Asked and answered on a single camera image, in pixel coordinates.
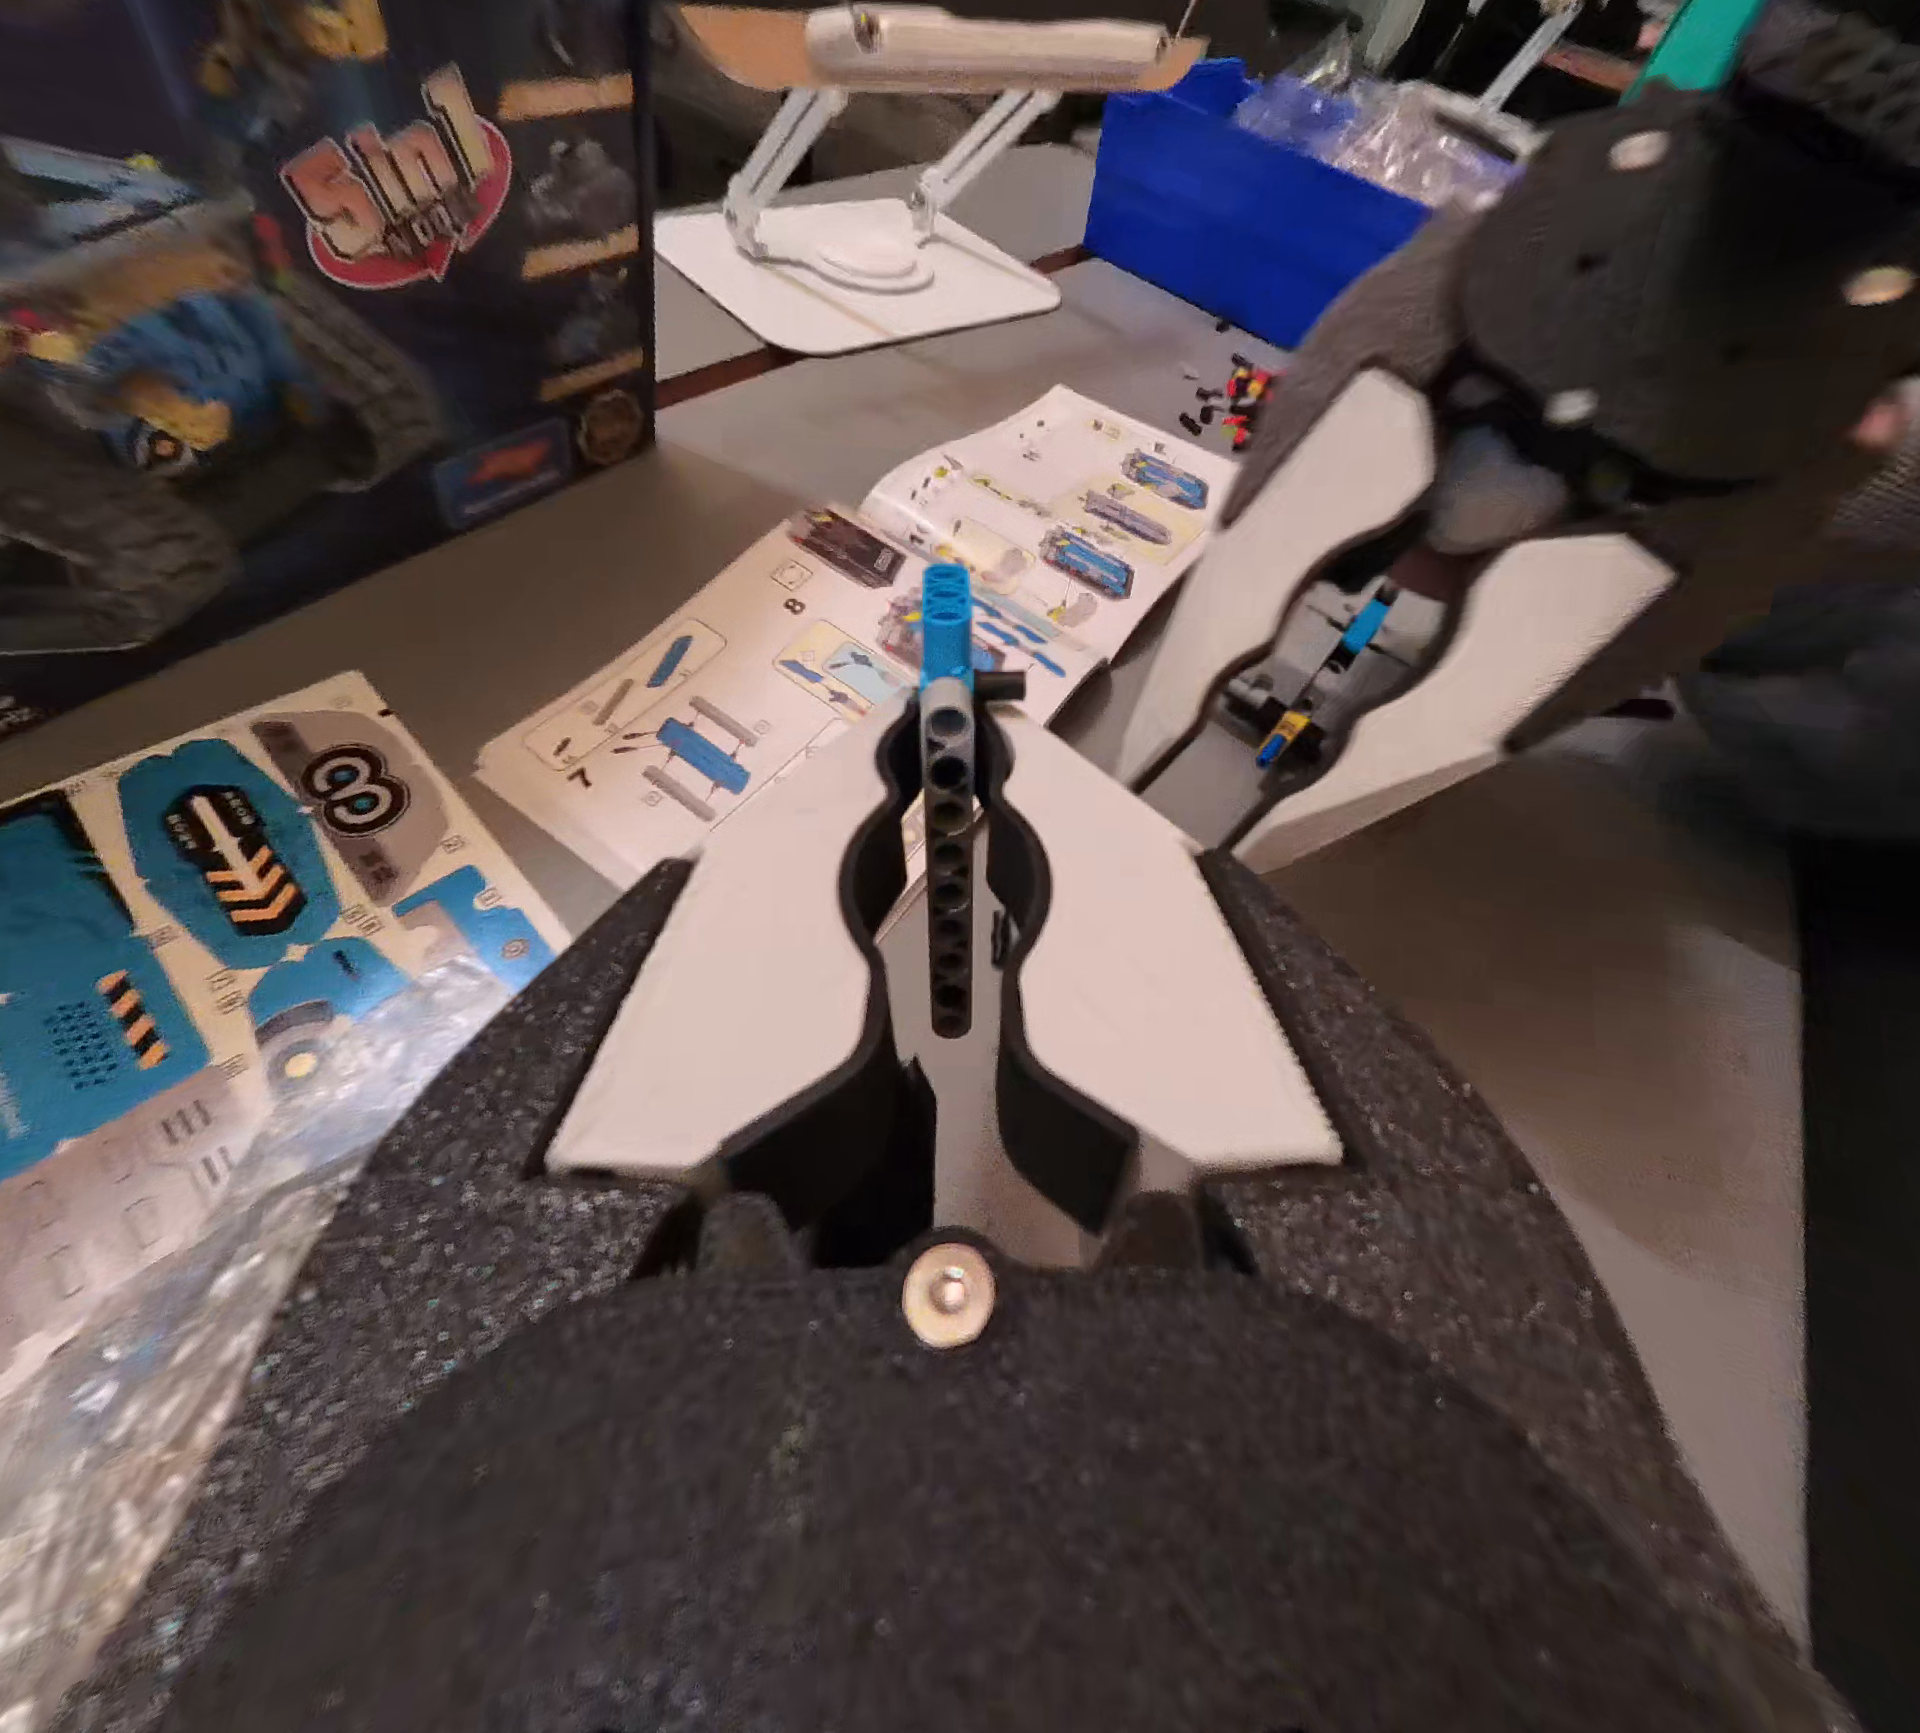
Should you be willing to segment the grey black motor block assembly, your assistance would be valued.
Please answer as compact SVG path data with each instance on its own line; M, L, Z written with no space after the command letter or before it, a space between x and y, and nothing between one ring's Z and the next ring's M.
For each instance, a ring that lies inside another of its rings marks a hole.
M1260 773L1306 755L1412 679L1419 644L1404 634L1402 588L1379 576L1358 592L1314 585L1286 617L1267 654L1227 680L1223 722L1253 751Z

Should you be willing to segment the blue plastic bin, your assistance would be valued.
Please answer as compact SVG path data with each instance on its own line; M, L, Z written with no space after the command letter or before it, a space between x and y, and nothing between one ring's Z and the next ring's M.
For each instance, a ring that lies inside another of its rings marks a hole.
M1086 251L1280 349L1404 246L1430 211L1235 123L1256 82L1202 59L1102 113Z

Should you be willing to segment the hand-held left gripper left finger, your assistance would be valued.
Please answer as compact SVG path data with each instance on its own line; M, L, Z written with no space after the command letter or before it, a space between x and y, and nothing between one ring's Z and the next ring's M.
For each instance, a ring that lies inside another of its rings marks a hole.
M917 717L895 695L690 865L543 1165L727 1186L858 1186L899 1053L878 932L905 893Z

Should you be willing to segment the pile of small building pieces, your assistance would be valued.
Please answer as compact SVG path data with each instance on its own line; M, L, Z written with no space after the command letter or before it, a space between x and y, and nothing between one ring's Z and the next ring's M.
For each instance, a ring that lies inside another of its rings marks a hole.
M1194 441L1243 451L1253 437L1261 411L1283 384L1286 371L1260 360L1229 355L1214 377L1181 368L1188 392L1177 402L1176 424Z

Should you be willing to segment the grey perforated building beam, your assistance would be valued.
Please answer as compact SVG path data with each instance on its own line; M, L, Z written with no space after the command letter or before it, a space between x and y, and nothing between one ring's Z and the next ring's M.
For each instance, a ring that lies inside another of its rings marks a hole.
M948 674L920 693L927 1019L957 1040L974 1014L974 847L977 725L971 680Z

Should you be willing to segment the white wooden-top laptop stand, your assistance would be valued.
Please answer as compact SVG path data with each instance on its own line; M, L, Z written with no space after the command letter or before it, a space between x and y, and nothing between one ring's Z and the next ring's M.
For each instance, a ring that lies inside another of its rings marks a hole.
M1156 92L1199 60L1176 27L1119 19L999 21L936 6L834 0L809 13L682 4L692 51L780 105L714 212L672 215L666 263L765 345L832 357L1038 316L1060 296L977 241L950 204L1068 92ZM773 203L858 94L986 94L903 199Z

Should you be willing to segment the clear bubble wrap bag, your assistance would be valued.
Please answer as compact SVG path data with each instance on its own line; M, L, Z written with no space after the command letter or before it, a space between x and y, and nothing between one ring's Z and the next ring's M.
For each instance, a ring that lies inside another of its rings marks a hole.
M188 1244L3 1400L1 1727L41 1729L172 1539L271 1316L372 1147L511 998L471 956L348 1029L276 1097Z

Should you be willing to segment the blue sticker sheet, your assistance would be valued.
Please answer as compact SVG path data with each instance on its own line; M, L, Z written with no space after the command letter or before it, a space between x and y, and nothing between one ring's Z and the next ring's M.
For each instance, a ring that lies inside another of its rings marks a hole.
M196 1241L286 1097L565 932L358 673L3 804L3 1372Z

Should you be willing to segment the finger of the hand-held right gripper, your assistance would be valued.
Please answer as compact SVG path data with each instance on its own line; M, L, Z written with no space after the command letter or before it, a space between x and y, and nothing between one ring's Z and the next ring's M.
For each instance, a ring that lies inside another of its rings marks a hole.
M1433 474L1427 398L1386 372L1349 380L1188 568L1119 735L1115 779L1150 784L1326 566L1404 520Z
M1521 722L1674 581L1622 532L1506 549L1465 595L1439 660L1360 717L1330 768L1276 800L1233 854L1256 872L1282 869L1497 765Z

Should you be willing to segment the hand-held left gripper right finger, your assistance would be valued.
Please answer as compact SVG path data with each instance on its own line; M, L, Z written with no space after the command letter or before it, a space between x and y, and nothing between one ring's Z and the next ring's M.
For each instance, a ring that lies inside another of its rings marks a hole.
M1340 1136L1180 829L1019 710L981 727L998 970L994 1111L1025 1182L1335 1167Z

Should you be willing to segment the blue perforated building beam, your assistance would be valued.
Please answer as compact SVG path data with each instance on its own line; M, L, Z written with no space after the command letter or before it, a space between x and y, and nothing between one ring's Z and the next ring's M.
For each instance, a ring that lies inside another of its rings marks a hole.
M960 562L932 562L920 581L920 685L974 682L971 575Z

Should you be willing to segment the dark blue toy set box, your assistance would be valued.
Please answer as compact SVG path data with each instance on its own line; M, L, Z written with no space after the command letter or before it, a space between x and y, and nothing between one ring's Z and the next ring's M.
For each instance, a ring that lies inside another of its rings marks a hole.
M1 0L24 735L614 466L650 0Z

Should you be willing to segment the grey desk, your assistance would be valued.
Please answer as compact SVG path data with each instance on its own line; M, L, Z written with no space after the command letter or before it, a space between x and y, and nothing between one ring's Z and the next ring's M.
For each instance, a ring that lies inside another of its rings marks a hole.
M362 670L571 934L615 885L471 779L796 504L1055 382L1171 427L1237 350L1075 246L1092 160L1021 147L957 219L1054 272L1040 318L775 365L655 274L655 442L636 460L3 742L3 798ZM1631 1337L1753 1585L1809 1636L1799 986L1784 857L1684 725L1603 721L1283 869L1273 890L1424 1029L1529 1159Z

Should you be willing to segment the open instruction booklet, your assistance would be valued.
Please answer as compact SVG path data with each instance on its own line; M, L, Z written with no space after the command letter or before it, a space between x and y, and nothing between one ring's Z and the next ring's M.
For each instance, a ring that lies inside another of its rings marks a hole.
M618 889L683 857L920 680L927 562L971 572L971 660L1054 719L1184 579L1233 451L1064 384L805 506L479 752L479 783Z

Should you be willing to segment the black dotted mat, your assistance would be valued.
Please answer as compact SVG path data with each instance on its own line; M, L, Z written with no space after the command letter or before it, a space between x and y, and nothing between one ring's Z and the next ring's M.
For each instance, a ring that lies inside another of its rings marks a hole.
M1917 1727L1916 847L1795 839L1805 1562L1815 1667Z

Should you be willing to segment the pile of clear plastic bags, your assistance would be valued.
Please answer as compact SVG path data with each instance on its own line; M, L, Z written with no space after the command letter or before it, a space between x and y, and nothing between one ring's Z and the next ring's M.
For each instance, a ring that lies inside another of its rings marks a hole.
M1545 142L1543 130L1475 97L1379 79L1345 21L1253 82L1229 121L1427 211L1483 211Z

